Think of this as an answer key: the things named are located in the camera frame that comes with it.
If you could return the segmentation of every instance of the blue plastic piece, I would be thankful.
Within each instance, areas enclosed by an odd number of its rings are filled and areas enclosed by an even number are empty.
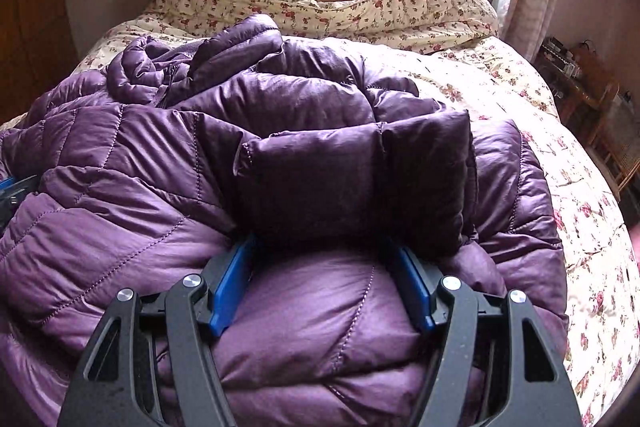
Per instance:
[[[391,245],[386,267],[396,282],[414,328],[429,333],[435,328],[431,317],[431,298],[406,248]]]
[[[213,293],[213,316],[209,321],[209,328],[216,337],[220,337],[231,325],[238,304],[244,296],[251,279],[255,245],[256,240],[252,236],[238,246],[229,268]]]
[[[7,178],[5,180],[2,180],[0,182],[0,191],[5,190],[6,188],[11,187],[11,185],[14,184],[14,179],[13,178]]]

